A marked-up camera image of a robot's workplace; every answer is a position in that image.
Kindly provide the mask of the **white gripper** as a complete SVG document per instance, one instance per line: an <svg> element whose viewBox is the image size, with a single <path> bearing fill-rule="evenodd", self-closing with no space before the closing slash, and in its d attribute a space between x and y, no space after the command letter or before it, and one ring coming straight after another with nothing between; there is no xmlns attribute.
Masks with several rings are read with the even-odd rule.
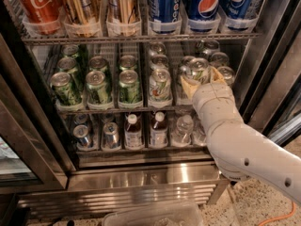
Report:
<svg viewBox="0 0 301 226"><path fill-rule="evenodd" d="M224 76L215 67L210 67L210 82L212 84L201 86L199 82L191 84L181 77L182 89L187 98L192 99L205 132L221 121L242 122L232 89L226 85Z"/></svg>

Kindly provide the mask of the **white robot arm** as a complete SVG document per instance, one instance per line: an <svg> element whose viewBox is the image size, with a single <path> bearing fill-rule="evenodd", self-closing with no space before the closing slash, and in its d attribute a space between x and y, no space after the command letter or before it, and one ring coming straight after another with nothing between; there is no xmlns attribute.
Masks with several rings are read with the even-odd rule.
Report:
<svg viewBox="0 0 301 226"><path fill-rule="evenodd" d="M220 72L212 68L206 84L185 76L181 82L222 174L236 182L256 178L301 205L301 158L244 123Z"/></svg>

